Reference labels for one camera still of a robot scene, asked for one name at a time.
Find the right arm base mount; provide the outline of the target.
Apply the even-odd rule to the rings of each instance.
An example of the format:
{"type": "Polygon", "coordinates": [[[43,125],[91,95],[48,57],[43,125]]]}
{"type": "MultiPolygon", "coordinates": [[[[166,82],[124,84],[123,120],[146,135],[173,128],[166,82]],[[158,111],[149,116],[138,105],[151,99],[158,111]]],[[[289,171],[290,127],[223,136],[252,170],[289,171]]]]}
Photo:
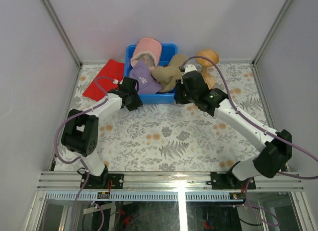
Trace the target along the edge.
{"type": "Polygon", "coordinates": [[[210,180],[206,184],[210,185],[214,190],[242,190],[243,188],[255,190],[255,182],[250,182],[247,185],[247,181],[248,179],[240,181],[226,172],[210,172],[210,180]]]}

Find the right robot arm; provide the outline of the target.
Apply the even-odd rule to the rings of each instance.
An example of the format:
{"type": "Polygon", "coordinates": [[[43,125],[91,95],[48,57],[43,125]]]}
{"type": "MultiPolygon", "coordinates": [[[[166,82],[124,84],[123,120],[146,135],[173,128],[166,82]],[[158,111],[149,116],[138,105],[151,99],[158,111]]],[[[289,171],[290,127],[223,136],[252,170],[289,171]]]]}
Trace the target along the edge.
{"type": "Polygon", "coordinates": [[[176,81],[174,100],[179,104],[195,104],[199,110],[220,119],[243,135],[259,152],[258,156],[235,163],[227,175],[227,184],[239,188],[250,177],[262,175],[273,178],[292,157],[292,148],[283,140],[291,141],[291,134],[272,129],[248,113],[240,110],[220,89],[209,89],[202,75],[193,65],[182,68],[176,81]]]}

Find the pink baseball cap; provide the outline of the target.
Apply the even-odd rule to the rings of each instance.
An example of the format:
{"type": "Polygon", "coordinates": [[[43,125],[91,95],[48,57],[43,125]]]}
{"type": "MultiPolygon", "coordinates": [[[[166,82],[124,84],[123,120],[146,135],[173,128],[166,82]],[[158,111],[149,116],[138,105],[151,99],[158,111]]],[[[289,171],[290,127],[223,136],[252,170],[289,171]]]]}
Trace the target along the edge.
{"type": "Polygon", "coordinates": [[[150,70],[153,70],[159,65],[161,52],[162,45],[159,41],[144,37],[137,43],[130,64],[134,67],[137,62],[142,61],[150,70]]]}

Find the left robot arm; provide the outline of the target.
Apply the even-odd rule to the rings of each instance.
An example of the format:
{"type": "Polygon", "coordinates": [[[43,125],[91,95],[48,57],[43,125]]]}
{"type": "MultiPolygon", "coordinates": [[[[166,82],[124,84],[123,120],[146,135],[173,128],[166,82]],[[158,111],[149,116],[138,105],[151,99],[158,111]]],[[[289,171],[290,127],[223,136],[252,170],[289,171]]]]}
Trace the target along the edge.
{"type": "Polygon", "coordinates": [[[62,125],[61,144],[69,151],[79,154],[84,169],[89,173],[91,182],[97,188],[108,185],[107,165],[100,159],[96,148],[98,143],[99,121],[126,107],[134,111],[141,107],[138,95],[138,81],[124,77],[121,81],[113,79],[115,89],[106,92],[95,80],[95,84],[104,93],[104,97],[85,111],[72,109],[62,125]]]}

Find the wooden hat stand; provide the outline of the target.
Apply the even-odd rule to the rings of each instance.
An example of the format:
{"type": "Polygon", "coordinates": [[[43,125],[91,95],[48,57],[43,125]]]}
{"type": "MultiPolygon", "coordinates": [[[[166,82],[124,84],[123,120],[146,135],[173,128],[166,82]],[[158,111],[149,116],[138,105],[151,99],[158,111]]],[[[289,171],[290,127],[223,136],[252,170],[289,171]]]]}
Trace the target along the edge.
{"type": "MultiPolygon", "coordinates": [[[[219,62],[219,55],[213,50],[201,50],[196,55],[206,57],[213,61],[215,64],[219,62]]],[[[196,61],[199,65],[202,66],[201,74],[205,83],[208,85],[209,89],[212,89],[215,85],[215,78],[208,73],[208,69],[213,68],[214,65],[202,58],[196,58],[196,61]]]]}

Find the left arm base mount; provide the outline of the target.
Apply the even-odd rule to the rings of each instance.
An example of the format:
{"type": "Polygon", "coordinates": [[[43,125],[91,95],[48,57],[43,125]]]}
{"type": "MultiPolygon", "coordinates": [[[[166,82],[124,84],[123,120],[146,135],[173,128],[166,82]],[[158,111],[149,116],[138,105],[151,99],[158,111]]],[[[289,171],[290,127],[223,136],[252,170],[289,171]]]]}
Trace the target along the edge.
{"type": "Polygon", "coordinates": [[[85,169],[83,167],[79,168],[77,174],[81,176],[80,187],[84,189],[107,189],[110,191],[123,189],[124,174],[108,173],[107,168],[100,176],[90,174],[86,184],[87,172],[85,169]]]}

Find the blue plastic bin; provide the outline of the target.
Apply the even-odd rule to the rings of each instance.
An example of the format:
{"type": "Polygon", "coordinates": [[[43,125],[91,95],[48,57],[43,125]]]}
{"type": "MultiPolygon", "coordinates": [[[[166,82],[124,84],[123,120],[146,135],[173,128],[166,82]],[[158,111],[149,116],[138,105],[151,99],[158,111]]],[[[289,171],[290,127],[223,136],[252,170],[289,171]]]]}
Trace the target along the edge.
{"type": "MultiPolygon", "coordinates": [[[[136,45],[130,45],[126,49],[125,56],[125,67],[124,67],[124,76],[129,75],[131,66],[131,58],[135,51],[136,45]]],[[[175,44],[172,43],[163,43],[162,52],[159,60],[159,66],[167,65],[172,57],[178,53],[178,48],[175,44]]],[[[174,102],[175,89],[168,93],[156,93],[156,94],[141,94],[140,99],[143,104],[171,104],[174,102]]]]}

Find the beige baseball cap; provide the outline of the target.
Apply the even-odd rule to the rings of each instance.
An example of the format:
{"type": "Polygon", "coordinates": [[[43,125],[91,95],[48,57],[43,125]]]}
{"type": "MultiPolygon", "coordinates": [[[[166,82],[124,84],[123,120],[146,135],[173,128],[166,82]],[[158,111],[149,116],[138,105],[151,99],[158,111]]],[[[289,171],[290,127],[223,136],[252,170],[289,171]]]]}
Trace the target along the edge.
{"type": "Polygon", "coordinates": [[[152,77],[162,86],[159,92],[171,92],[175,88],[176,81],[183,75],[179,67],[186,59],[183,54],[175,54],[167,65],[158,66],[151,71],[152,77]]]}

